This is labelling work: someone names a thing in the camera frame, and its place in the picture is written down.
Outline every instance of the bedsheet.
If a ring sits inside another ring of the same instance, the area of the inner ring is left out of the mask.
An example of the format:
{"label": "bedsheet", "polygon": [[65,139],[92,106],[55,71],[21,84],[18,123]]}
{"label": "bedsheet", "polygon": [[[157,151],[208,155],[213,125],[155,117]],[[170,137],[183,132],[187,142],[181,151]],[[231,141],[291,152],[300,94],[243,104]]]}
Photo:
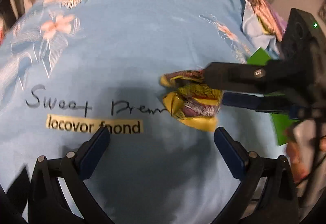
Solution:
{"label": "bedsheet", "polygon": [[[210,223],[239,181],[213,134],[164,109],[159,76],[245,63],[245,0],[39,0],[0,48],[0,184],[65,155],[100,125],[111,143],[85,181],[117,224]],[[268,114],[222,106],[219,126],[277,157]],[[63,181],[73,213],[80,215]]]}

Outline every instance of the snack bag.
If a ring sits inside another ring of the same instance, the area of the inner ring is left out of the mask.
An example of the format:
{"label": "snack bag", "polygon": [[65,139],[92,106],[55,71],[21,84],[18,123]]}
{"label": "snack bag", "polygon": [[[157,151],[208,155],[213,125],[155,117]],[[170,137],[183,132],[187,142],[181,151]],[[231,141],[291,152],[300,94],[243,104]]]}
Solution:
{"label": "snack bag", "polygon": [[203,131],[214,131],[215,115],[222,100],[222,91],[205,84],[204,70],[185,70],[164,74],[160,84],[174,87],[176,91],[163,98],[165,108],[171,116],[185,125]]}

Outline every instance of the person's hand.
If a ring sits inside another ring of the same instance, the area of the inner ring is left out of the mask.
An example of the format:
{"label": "person's hand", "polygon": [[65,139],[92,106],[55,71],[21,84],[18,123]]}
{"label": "person's hand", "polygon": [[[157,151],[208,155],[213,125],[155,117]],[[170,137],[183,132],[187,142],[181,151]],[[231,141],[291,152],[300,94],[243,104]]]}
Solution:
{"label": "person's hand", "polygon": [[[320,150],[326,151],[326,138],[320,141]],[[285,152],[290,158],[294,182],[298,183],[309,174],[308,168],[302,162],[300,148],[296,142],[290,141],[286,146]]]}

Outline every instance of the blue gripper pad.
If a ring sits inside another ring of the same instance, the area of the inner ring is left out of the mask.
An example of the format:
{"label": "blue gripper pad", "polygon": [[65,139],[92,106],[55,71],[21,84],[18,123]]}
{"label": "blue gripper pad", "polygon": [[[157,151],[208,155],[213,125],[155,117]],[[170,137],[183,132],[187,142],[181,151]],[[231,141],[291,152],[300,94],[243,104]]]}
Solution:
{"label": "blue gripper pad", "polygon": [[214,142],[232,176],[240,181],[243,180],[249,164],[249,156],[245,148],[239,142],[234,141],[223,127],[215,130]]}
{"label": "blue gripper pad", "polygon": [[75,164],[79,169],[78,174],[81,180],[91,178],[109,143],[109,130],[106,127],[100,127],[92,138],[79,148]]}
{"label": "blue gripper pad", "polygon": [[261,98],[255,95],[225,92],[223,94],[222,104],[256,110],[260,101]]}

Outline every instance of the green folder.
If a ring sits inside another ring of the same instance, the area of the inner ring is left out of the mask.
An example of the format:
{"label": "green folder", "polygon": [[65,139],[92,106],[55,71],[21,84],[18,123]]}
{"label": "green folder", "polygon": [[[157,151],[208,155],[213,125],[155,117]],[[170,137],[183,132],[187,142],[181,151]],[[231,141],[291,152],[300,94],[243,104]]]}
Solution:
{"label": "green folder", "polygon": [[[247,64],[251,65],[266,65],[271,57],[262,49],[259,48],[248,60]],[[274,131],[278,140],[278,145],[287,143],[287,137],[284,134],[285,129],[288,128],[295,120],[291,120],[284,114],[270,114],[272,122],[274,124]]]}

